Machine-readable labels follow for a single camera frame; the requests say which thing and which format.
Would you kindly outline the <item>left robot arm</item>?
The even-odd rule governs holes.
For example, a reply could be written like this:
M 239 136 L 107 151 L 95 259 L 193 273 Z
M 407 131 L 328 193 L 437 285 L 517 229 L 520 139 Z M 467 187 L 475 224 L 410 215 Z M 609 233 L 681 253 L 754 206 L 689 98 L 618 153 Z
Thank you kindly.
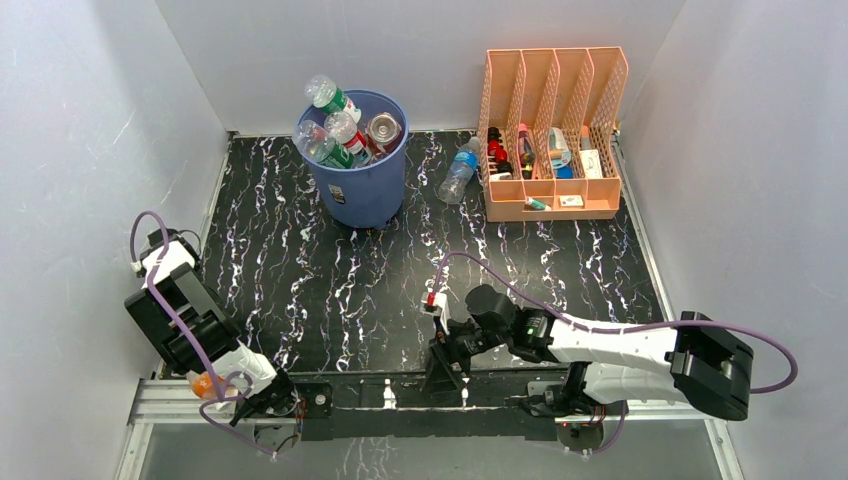
M 224 312 L 220 298 L 202 283 L 199 255 L 180 234 L 154 231 L 140 254 L 141 277 L 150 269 L 157 291 L 194 335 L 208 357 L 203 362 L 177 322 L 157 301 L 146 282 L 124 306 L 171 370 L 183 375 L 195 396 L 221 411 L 234 407 L 232 426 L 254 415 L 287 416 L 297 407 L 299 391 L 283 370 L 240 340 L 241 330 Z

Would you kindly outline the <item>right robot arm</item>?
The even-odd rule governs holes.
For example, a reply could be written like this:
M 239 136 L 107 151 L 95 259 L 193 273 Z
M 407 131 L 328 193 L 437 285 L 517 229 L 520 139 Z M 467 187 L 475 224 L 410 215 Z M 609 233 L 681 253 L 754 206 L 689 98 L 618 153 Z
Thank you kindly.
M 520 406 L 532 415 L 589 415 L 619 401 L 665 400 L 723 420 L 748 417 L 753 351 L 722 328 L 652 325 L 630 333 L 610 322 L 519 307 L 488 284 L 469 292 L 465 303 L 470 317 L 458 322 L 445 294 L 421 298 L 420 311 L 435 326 L 425 392 L 463 389 L 472 358 L 504 346 L 525 362 L 566 371 L 561 384 L 528 390 Z

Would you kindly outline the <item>blue label water bottle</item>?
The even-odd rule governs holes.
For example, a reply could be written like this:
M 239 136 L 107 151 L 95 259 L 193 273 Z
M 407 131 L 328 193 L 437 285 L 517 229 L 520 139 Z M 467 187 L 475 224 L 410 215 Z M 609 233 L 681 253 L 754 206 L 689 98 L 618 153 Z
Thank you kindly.
M 439 187 L 438 198 L 449 205 L 459 204 L 469 181 L 476 175 L 481 141 L 472 136 L 453 158 L 448 173 Z

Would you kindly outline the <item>brown tea bottle red label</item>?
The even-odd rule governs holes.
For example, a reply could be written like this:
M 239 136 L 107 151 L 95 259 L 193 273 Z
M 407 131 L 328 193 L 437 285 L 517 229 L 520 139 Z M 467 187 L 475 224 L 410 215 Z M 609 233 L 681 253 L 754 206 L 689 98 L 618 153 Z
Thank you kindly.
M 375 115 L 366 125 L 368 145 L 375 155 L 391 154 L 399 145 L 403 129 L 388 112 Z

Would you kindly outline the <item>blue plastic bin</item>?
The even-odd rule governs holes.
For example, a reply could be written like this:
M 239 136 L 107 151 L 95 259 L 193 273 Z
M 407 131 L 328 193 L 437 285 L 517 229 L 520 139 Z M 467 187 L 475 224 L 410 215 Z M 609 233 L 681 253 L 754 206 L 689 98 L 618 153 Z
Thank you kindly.
M 382 93 L 369 90 L 343 91 L 361 109 L 362 118 L 357 124 L 364 136 L 367 154 L 359 156 L 350 153 L 354 159 L 350 169 L 324 167 L 301 156 L 332 217 L 353 228 L 383 228 L 399 210 L 404 199 L 406 142 L 409 136 L 405 112 L 396 101 Z M 304 111 L 295 127 L 304 120 L 313 120 L 324 128 L 328 115 L 315 108 L 310 100 L 307 101 L 310 107 Z M 367 123 L 382 112 L 394 116 L 403 129 L 397 148 L 384 156 L 375 155 L 371 151 L 365 134 Z

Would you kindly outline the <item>dark green label clear bottle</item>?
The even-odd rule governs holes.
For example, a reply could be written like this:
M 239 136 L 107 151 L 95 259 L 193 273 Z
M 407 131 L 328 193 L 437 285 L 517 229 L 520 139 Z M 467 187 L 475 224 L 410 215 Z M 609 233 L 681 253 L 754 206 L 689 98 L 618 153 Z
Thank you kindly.
M 293 142 L 300 154 L 315 164 L 335 169 L 353 166 L 353 156 L 313 120 L 304 120 L 295 127 Z

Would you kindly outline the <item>red blue label clear bottle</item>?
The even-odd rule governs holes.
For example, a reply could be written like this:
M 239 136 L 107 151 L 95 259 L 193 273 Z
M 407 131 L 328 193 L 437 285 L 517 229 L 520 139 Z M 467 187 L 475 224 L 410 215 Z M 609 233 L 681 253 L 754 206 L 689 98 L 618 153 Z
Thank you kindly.
M 324 121 L 324 128 L 349 153 L 359 156 L 367 154 L 364 136 L 348 112 L 337 111 L 329 114 Z

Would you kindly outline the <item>orange drink bottle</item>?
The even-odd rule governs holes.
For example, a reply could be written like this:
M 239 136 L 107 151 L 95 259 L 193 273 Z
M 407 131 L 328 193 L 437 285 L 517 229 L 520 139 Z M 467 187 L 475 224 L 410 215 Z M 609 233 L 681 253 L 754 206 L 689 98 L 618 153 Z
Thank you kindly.
M 190 389 L 198 398 L 206 401 L 220 400 L 220 397 L 217 395 L 216 387 L 213 385 L 213 381 L 208 372 L 198 374 L 193 371 L 189 371 L 186 374 L 186 379 L 189 383 Z M 238 388 L 228 383 L 223 377 L 218 377 L 217 381 L 222 388 L 224 398 L 234 397 L 239 394 Z

